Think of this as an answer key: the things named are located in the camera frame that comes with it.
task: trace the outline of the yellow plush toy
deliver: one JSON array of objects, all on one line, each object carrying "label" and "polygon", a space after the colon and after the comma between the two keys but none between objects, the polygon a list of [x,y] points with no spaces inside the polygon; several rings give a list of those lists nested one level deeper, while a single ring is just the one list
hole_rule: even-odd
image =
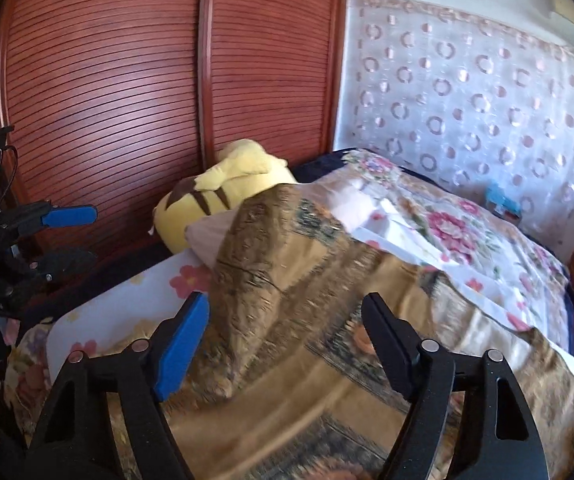
[{"label": "yellow plush toy", "polygon": [[181,180],[154,209],[156,231],[174,254],[187,248],[184,229],[192,222],[235,208],[276,184],[296,183],[287,161],[270,155],[254,140],[235,140],[216,158],[216,165]]}]

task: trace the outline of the blue gripper pad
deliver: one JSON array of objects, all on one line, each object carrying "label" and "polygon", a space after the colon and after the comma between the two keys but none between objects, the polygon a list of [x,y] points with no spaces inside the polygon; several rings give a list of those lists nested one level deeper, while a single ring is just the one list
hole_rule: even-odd
[{"label": "blue gripper pad", "polygon": [[86,225],[95,222],[96,218],[98,218],[98,211],[91,205],[55,207],[42,217],[42,225],[55,228]]},{"label": "blue gripper pad", "polygon": [[180,388],[208,321],[209,301],[207,297],[200,292],[193,292],[176,317],[163,321],[156,330],[154,336],[160,331],[161,338],[168,338],[168,343],[164,348],[160,351],[152,348],[150,354],[154,368],[153,391],[158,402],[166,400],[170,394]]}]

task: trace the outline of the white floral sheet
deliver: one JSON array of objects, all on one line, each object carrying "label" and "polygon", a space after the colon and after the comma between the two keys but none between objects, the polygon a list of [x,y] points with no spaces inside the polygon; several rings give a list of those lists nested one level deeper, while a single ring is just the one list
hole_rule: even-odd
[{"label": "white floral sheet", "polygon": [[475,294],[475,303],[486,304],[486,312],[503,325],[518,332],[536,327],[568,350],[567,279],[554,256],[512,224],[401,174],[386,158],[356,150],[344,159],[348,164],[339,171],[360,174],[363,191],[380,204],[354,237],[372,244],[387,240],[383,249],[445,270],[466,297]]}]

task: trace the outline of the wooden slat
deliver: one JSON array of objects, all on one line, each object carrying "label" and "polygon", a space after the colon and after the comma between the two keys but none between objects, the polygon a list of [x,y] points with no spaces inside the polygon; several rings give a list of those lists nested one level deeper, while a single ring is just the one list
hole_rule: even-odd
[{"label": "wooden slat", "polygon": [[147,236],[153,206],[201,171],[198,0],[16,0],[6,81],[29,200],[91,203],[52,247],[102,258]]},{"label": "wooden slat", "polygon": [[201,0],[204,156],[260,141],[291,164],[328,147],[337,0]]}]

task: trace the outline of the bed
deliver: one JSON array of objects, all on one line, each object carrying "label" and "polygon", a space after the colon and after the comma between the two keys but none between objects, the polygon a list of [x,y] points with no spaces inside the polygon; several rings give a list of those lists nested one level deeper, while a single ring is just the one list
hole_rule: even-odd
[{"label": "bed", "polygon": [[[398,175],[388,186],[387,179],[381,177],[390,170],[390,163],[371,153],[345,151],[319,158],[295,168],[294,176],[301,182],[322,176],[324,182],[324,174],[342,171],[346,162],[352,171],[362,173],[371,186],[368,190],[377,194],[384,189],[393,206],[380,202],[368,222],[353,231],[353,237],[343,232],[337,219],[304,200],[299,186],[276,186],[244,203],[230,228],[230,233],[237,230],[236,235],[227,235],[223,241],[214,276],[216,282],[225,280],[236,298],[228,296],[223,287],[209,289],[214,294],[215,324],[227,325],[225,319],[237,310],[235,305],[253,310],[261,301],[276,305],[277,320],[271,326],[248,327],[245,343],[237,346],[248,354],[240,357],[240,362],[246,363],[240,370],[221,361],[222,353],[216,350],[223,336],[208,330],[205,349],[192,364],[193,376],[165,405],[174,437],[196,477],[372,478],[386,458],[408,406],[388,388],[361,329],[359,308],[352,303],[371,290],[369,287],[383,288],[383,294],[389,293],[388,304],[398,309],[399,316],[450,349],[476,353],[489,345],[500,348],[512,367],[515,365],[539,430],[543,430],[553,477],[564,474],[574,461],[574,359],[563,351],[568,338],[563,266],[517,229],[417,177]],[[272,230],[280,222],[272,215],[279,210],[291,215],[287,224],[296,228],[287,228],[275,239],[288,238],[286,246],[293,250],[287,253],[295,251],[297,263],[282,253],[264,254],[254,262],[240,240],[251,240],[259,233],[274,239],[277,234]],[[252,234],[246,230],[253,222],[240,219],[245,214],[255,215]],[[436,216],[444,221],[447,215],[456,219],[450,221],[458,231],[432,221]],[[477,238],[477,233],[484,233],[484,240]],[[499,249],[493,253],[508,253],[502,247],[510,244],[515,258],[507,257],[509,263],[496,269],[498,265],[487,263],[494,261],[493,256],[481,258],[476,252],[481,243],[497,245]],[[137,305],[123,307],[134,322],[131,326],[113,322],[114,329],[118,328],[107,340],[100,339],[106,331],[96,321],[107,323],[120,317],[126,298],[136,304],[140,297],[176,298],[177,310],[178,301],[192,287],[208,288],[209,271],[191,251],[165,256],[168,254],[163,251],[158,254],[163,261],[149,269],[138,268],[141,258],[134,259],[130,269],[121,270],[125,282],[55,324],[48,319],[24,334],[10,358],[5,397],[28,438],[49,378],[57,373],[67,353],[80,348],[93,355],[124,338],[138,320]],[[301,270],[308,261],[315,272]],[[268,262],[270,267],[293,266],[293,272],[288,272],[292,281],[276,286],[279,295],[267,292],[258,296],[258,287],[249,286],[248,274]],[[256,267],[231,270],[247,265]],[[521,279],[522,273],[528,274],[528,282]],[[317,279],[308,279],[310,274]],[[420,282],[432,284],[423,289],[428,296],[414,285]],[[158,294],[149,291],[139,296],[138,290],[144,286]],[[68,293],[69,297],[75,295],[76,291]],[[300,298],[312,298],[304,303],[318,308],[302,306]],[[90,317],[94,311],[97,316],[94,303],[99,302],[109,305],[103,314],[111,310],[110,316]],[[153,314],[149,310],[150,318],[164,319],[172,310]],[[79,329],[64,330],[67,324]],[[91,330],[99,335],[67,339],[67,334],[72,337],[72,333],[90,334]],[[240,331],[233,331],[227,337],[239,336]],[[48,354],[58,357],[49,359]],[[110,401],[123,466],[128,476],[137,478],[137,468],[124,445],[126,434],[117,400]],[[454,397],[452,405],[448,437],[436,461],[436,478],[448,468],[462,399]]]}]

